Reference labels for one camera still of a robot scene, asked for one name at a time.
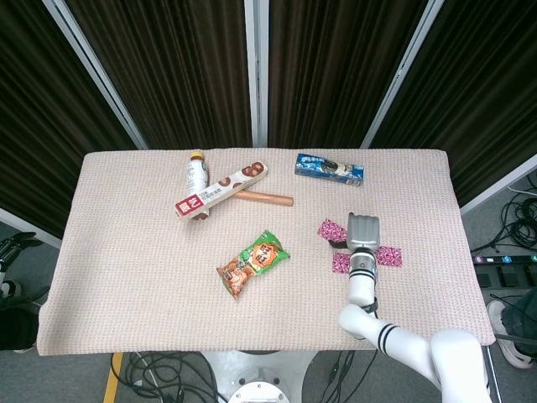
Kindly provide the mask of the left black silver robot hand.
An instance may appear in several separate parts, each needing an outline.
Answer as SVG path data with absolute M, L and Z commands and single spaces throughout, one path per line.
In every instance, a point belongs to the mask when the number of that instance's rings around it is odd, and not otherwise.
M 36 232 L 19 232 L 1 241 L 1 310 L 6 311 L 15 307 L 37 305 L 38 300 L 50 291 L 50 286 L 41 287 L 29 296 L 22 295 L 22 285 L 14 280 L 6 280 L 9 266 L 19 254 L 32 247 L 40 246 L 43 242 L 35 238 Z

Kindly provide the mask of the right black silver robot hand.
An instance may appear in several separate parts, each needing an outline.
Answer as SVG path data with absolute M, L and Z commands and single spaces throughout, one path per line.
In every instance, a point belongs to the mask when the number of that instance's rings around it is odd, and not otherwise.
M 344 241 L 329 240 L 334 249 L 347 249 L 352 253 L 365 249 L 374 254 L 380 246 L 380 221 L 378 217 L 348 214 L 347 236 Z

